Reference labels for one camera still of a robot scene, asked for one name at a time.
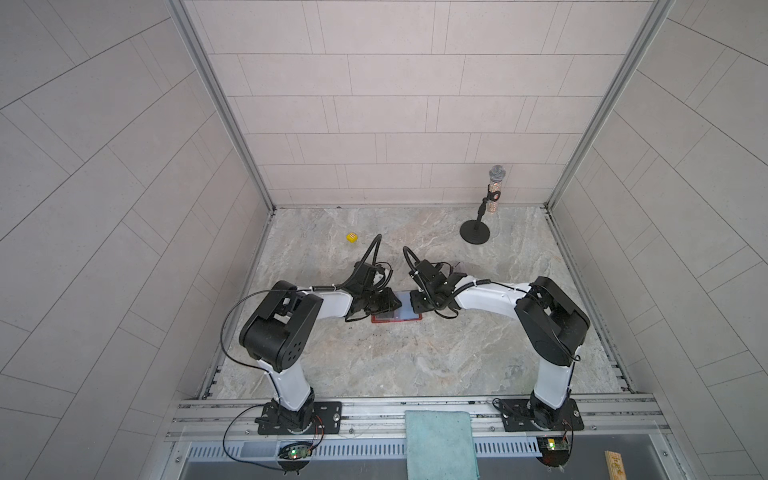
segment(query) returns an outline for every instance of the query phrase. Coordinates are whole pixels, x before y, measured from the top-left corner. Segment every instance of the microphone head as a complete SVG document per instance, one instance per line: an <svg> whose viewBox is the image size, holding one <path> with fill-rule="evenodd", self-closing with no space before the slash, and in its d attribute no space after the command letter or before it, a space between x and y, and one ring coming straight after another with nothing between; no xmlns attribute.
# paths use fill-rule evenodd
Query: microphone head
<svg viewBox="0 0 768 480"><path fill-rule="evenodd" d="M504 180L504 177L507 174L506 170L504 170L504 167L501 165L494 165L489 173L491 175L491 182L494 184L498 184Z"/></svg>

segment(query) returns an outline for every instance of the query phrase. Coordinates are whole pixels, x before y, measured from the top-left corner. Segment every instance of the teal cloth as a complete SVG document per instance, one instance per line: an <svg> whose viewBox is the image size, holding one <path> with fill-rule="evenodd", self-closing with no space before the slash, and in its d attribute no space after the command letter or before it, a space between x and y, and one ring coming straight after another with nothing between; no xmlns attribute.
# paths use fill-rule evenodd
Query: teal cloth
<svg viewBox="0 0 768 480"><path fill-rule="evenodd" d="M467 412L406 412L408 480L477 480Z"/></svg>

